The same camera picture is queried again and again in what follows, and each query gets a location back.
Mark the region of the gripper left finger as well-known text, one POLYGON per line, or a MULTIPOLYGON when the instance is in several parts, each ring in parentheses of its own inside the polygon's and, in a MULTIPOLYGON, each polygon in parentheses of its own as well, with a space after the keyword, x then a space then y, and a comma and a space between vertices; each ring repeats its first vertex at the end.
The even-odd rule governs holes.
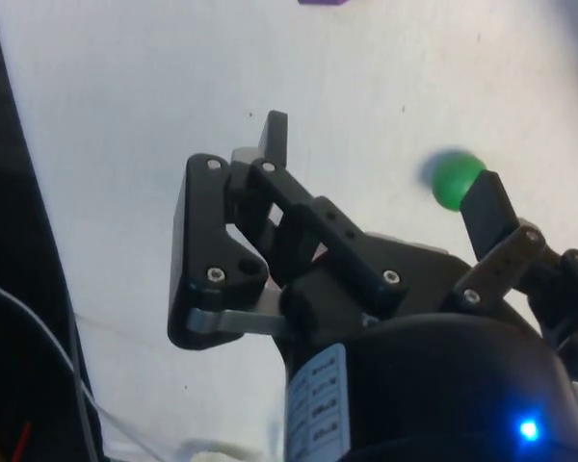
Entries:
POLYGON ((387 262, 389 242, 366 235, 332 202, 311 195, 287 170, 288 117, 268 113, 260 142, 230 160, 192 156, 173 219, 168 335, 207 349, 246 334, 285 340, 303 332, 288 291, 327 270, 383 318, 407 294, 387 262))

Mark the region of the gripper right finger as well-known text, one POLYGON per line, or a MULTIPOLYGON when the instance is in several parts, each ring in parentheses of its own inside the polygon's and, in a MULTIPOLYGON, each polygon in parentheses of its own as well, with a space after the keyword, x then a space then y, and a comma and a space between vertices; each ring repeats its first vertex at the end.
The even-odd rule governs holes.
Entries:
POLYGON ((578 382, 578 249, 558 254, 521 220, 497 173, 482 171, 460 204, 477 264, 455 286, 462 310, 514 322, 510 290, 526 295, 543 340, 578 382))

